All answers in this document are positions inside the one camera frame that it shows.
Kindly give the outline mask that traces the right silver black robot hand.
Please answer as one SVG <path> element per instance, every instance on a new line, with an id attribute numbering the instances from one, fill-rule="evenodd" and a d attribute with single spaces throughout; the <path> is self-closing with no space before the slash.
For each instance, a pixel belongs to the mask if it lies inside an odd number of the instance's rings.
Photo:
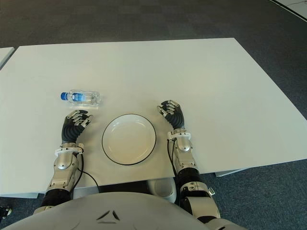
<path id="1" fill-rule="evenodd" d="M 184 115 L 180 105 L 177 102 L 173 100 L 164 101 L 157 106 L 157 110 L 174 130 L 178 128 L 185 128 Z"/>

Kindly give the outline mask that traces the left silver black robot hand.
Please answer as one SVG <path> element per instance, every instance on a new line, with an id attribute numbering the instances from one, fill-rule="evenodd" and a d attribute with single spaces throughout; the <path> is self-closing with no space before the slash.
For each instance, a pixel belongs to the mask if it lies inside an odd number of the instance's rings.
<path id="1" fill-rule="evenodd" d="M 76 143 L 78 137 L 85 130 L 85 128 L 91 123 L 93 116 L 88 115 L 85 110 L 74 110 L 69 113 L 64 120 L 61 139 L 62 144 Z"/>

